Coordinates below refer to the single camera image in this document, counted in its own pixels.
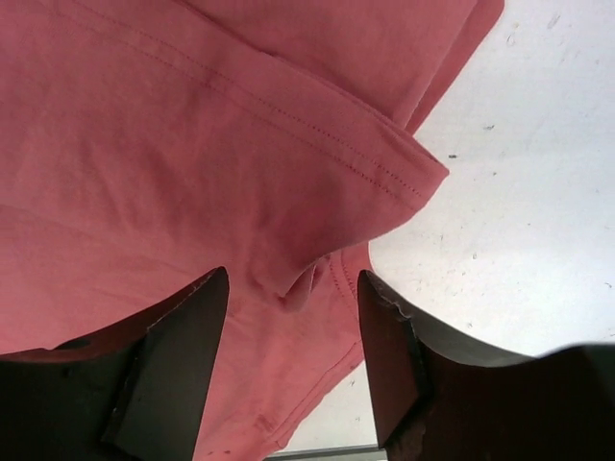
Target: red fabric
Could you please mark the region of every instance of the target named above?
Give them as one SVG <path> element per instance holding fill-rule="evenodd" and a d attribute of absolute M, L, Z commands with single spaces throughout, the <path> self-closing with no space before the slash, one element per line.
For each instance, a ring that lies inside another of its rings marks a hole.
<path fill-rule="evenodd" d="M 0 2 L 0 352 L 224 265 L 195 459 L 283 447 L 361 360 L 365 242 L 447 173 L 404 126 L 492 3 Z"/>

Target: folded garment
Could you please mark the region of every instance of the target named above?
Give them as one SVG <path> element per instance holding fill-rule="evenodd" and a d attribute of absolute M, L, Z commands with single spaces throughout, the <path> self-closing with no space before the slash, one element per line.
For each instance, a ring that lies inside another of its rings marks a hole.
<path fill-rule="evenodd" d="M 195 459 L 258 460 L 360 362 L 365 242 L 447 174 L 405 127 L 498 2 L 202 3 L 0 3 L 0 352 L 226 266 Z"/>

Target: white surface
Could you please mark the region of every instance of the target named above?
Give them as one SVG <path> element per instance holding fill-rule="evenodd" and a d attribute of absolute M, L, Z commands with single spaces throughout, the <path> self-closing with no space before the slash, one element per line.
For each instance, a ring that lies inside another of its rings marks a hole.
<path fill-rule="evenodd" d="M 614 17 L 615 0 L 507 2 L 417 134 L 451 176 L 371 246 L 402 295 L 517 352 L 615 342 Z M 359 368 L 288 449 L 372 443 Z"/>

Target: white table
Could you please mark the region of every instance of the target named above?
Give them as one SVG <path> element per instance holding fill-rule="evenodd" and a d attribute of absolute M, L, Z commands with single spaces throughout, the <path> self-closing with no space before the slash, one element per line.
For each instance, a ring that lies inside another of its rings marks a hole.
<path fill-rule="evenodd" d="M 489 343 L 615 342 L 615 0 L 508 0 L 417 138 L 451 176 L 378 274 Z M 375 444 L 359 367 L 287 450 Z"/>

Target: red cloth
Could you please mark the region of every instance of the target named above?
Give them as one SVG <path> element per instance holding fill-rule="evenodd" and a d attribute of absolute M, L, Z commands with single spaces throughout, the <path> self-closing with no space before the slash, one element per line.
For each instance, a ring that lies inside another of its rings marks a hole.
<path fill-rule="evenodd" d="M 361 360 L 365 242 L 446 176 L 404 126 L 500 6 L 0 2 L 0 352 L 53 348 L 224 265 L 195 459 L 283 447 Z"/>

